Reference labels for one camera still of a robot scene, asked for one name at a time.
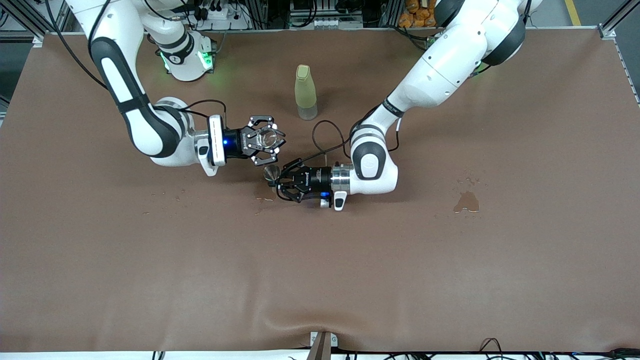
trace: floor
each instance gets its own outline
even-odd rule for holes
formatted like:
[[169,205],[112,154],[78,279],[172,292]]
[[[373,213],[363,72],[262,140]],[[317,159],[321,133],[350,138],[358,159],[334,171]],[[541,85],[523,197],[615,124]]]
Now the floor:
[[[592,26],[603,22],[623,0],[544,0],[531,15],[530,26]],[[568,10],[575,7],[575,13]],[[8,19],[0,31],[15,29],[16,23]],[[616,41],[634,83],[640,84],[640,9],[632,12],[616,29]],[[0,40],[0,95],[11,98],[31,44],[7,44]],[[0,113],[6,108],[0,104]]]

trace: white robotic arm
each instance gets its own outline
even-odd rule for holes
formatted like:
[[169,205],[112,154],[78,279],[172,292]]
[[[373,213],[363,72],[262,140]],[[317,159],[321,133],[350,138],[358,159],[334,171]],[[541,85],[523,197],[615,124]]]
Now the white robotic arm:
[[[187,32],[179,21],[160,19],[136,0],[67,0],[90,42],[90,54],[116,102],[135,147],[159,165],[199,163],[209,176],[227,158],[250,158],[256,165],[277,160],[283,133],[271,117],[252,117],[241,129],[229,129],[219,115],[209,117],[208,130],[195,131],[187,104],[173,97],[151,105],[136,72],[136,57],[147,28],[172,64],[179,80],[199,78],[205,71],[202,51],[210,40]],[[178,7],[178,0],[148,0],[159,9]],[[260,123],[265,126],[254,127]],[[257,157],[265,152],[267,158]]]
[[481,62],[499,65],[512,57],[524,40],[525,24],[520,14],[540,3],[541,0],[438,0],[436,21],[445,30],[393,92],[356,124],[350,138],[353,164],[308,168],[300,167],[299,161],[293,162],[284,167],[280,176],[290,181],[283,184],[278,179],[271,185],[279,186],[291,200],[320,198],[323,207],[333,203],[338,211],[347,195],[393,191],[398,168],[385,141],[389,127],[410,108],[432,108],[443,103]]

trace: bottle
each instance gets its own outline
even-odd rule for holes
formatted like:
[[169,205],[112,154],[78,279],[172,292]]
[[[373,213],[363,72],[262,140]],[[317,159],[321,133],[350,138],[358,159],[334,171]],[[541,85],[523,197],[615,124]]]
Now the bottle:
[[318,115],[316,86],[308,65],[298,65],[295,93],[298,115],[307,121],[315,119]]

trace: table surface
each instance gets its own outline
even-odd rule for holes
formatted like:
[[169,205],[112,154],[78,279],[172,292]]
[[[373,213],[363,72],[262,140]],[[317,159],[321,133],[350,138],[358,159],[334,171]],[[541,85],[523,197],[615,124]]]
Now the table surface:
[[[69,40],[88,63],[84,37]],[[192,83],[146,41],[138,67],[153,101],[220,99],[232,127],[274,116],[284,163],[315,151],[298,64],[318,119],[346,130],[419,56],[392,31],[283,31],[229,35]],[[530,31],[512,60],[410,110],[397,190],[337,213],[261,199],[248,161],[214,178],[153,164],[47,37],[0,130],[0,350],[291,348],[317,330],[353,350],[640,347],[639,118],[612,42]],[[454,212],[466,192],[479,212]]]

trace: yellow tape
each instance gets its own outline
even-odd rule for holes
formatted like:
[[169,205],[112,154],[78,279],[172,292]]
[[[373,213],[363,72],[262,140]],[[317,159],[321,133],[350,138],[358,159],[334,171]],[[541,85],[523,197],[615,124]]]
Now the yellow tape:
[[573,26],[582,26],[580,22],[580,18],[578,17],[578,11],[575,9],[575,4],[573,0],[564,0],[566,4],[566,9],[569,11],[569,17],[571,18],[571,23]]

